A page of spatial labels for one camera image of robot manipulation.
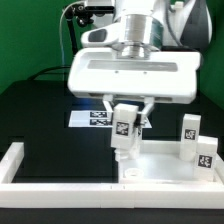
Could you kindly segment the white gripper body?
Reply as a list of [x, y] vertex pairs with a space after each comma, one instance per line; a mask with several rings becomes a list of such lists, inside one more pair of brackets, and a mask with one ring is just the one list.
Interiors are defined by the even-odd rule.
[[197, 51], [157, 51], [147, 59], [120, 58], [113, 49], [119, 34], [106, 26], [82, 35], [83, 49], [75, 55], [68, 78], [69, 90], [79, 98], [103, 98], [158, 103], [191, 103], [197, 91]]

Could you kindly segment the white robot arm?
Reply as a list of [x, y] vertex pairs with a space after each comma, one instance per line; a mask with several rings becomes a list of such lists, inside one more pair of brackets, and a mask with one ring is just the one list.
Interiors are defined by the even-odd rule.
[[94, 28], [81, 37], [69, 90], [104, 102], [118, 126], [140, 126], [156, 103], [189, 104], [211, 40], [206, 0], [84, 0]]

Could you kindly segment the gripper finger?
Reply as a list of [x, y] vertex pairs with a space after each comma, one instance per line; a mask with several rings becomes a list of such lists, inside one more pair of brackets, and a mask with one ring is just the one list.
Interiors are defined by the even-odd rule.
[[138, 126], [145, 125], [145, 123], [147, 122], [148, 116], [154, 109], [154, 104], [155, 104], [155, 101], [153, 97], [146, 97], [144, 99], [144, 108], [142, 111], [139, 111], [137, 114], [136, 122]]
[[113, 106], [114, 106], [113, 96], [111, 94], [109, 94], [109, 95], [105, 94], [103, 96], [102, 102], [107, 111], [108, 117], [111, 118], [112, 114], [113, 114]]

